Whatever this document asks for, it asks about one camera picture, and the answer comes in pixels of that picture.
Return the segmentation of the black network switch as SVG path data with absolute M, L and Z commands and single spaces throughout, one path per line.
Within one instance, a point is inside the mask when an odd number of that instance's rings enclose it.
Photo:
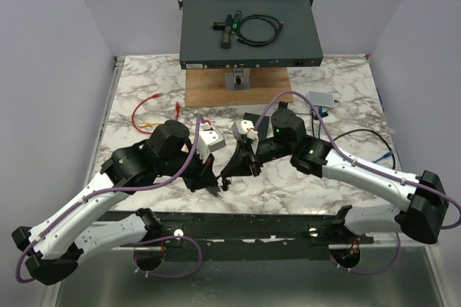
M 250 113 L 250 112 L 245 112 L 243 118 L 244 120 L 251 121 L 255 125 L 257 120 L 260 118 L 260 115 Z M 258 129 L 259 140 L 265 140 L 267 138 L 268 130 L 269 130 L 269 117 L 264 116 L 264 118 L 262 119 L 259 125 L 259 129 Z

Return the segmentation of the black power adapter with cable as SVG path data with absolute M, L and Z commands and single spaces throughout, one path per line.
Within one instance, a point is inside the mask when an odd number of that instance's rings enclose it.
M 341 102 L 339 100 L 334 100 L 334 105 L 333 107 L 329 107 L 329 108 L 326 108 L 326 109 L 322 109 L 321 111 L 321 116 L 324 117 L 326 116 L 331 110 L 334 110 L 338 107 L 341 106 Z M 288 108 L 288 103 L 287 102 L 279 102 L 278 103 L 278 107 L 277 108 Z M 297 115 L 314 115 L 314 111 L 310 111 L 310 112 L 297 112 Z

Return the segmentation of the white grey small switch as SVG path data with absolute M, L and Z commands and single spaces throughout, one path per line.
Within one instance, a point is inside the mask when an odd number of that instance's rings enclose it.
M 308 99 L 316 107 L 329 108 L 335 105 L 334 95 L 331 93 L 309 91 Z

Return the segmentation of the small black power adapter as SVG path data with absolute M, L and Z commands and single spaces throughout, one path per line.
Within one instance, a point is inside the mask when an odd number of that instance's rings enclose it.
M 213 197 L 220 197 L 221 192 L 228 191 L 231 184 L 232 184 L 232 179 L 230 177 L 222 178 L 221 185 L 206 187 L 205 190 L 209 192 Z

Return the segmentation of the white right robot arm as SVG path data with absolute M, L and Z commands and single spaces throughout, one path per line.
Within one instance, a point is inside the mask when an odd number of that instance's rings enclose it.
M 396 171 L 359 159 L 330 142 L 308 135 L 304 121 L 292 110 L 271 116 L 273 136 L 260 141 L 253 125 L 234 123 L 237 146 L 221 171 L 223 179 L 257 177 L 263 165 L 285 156 L 299 172 L 344 182 L 386 201 L 384 205 L 342 208 L 340 221 L 331 226 L 342 244 L 370 232 L 401 232 L 422 244 L 435 244 L 448 202 L 439 176 Z

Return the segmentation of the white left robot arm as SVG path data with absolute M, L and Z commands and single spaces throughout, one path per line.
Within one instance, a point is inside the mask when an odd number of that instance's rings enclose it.
M 161 224 L 148 210 L 108 226 L 93 224 L 129 196 L 165 187 L 178 178 L 192 192 L 216 187 L 212 154 L 223 147 L 223 135 L 199 117 L 194 135 L 184 124 L 167 120 L 147 139 L 115 150 L 88 185 L 54 215 L 13 231 L 21 251 L 17 282 L 54 285 L 95 254 L 125 244 L 155 244 L 162 235 Z

